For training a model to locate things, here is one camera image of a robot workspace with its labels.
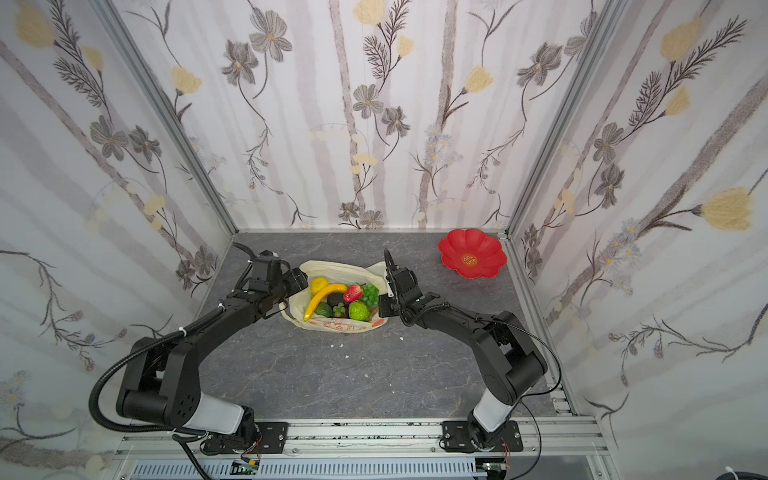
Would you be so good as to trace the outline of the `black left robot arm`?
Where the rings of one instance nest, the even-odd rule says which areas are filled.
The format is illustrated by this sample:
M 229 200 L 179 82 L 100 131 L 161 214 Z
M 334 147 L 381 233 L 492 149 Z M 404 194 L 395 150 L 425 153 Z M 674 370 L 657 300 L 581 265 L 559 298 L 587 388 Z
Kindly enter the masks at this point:
M 192 324 L 132 349 L 116 412 L 141 426 L 240 436 L 246 408 L 202 392 L 199 367 L 232 335 L 266 318 L 308 287 L 308 276 L 265 251 L 219 304 Z

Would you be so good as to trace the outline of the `pale yellow printed plastic bag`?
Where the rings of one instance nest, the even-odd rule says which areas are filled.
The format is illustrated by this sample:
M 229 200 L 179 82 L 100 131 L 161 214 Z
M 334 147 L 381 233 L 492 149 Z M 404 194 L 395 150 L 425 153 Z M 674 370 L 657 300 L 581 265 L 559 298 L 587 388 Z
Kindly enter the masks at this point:
M 379 296 L 387 294 L 385 264 L 363 268 L 311 260 L 300 266 L 309 286 L 280 306 L 297 327 L 329 333 L 365 333 L 384 326 Z

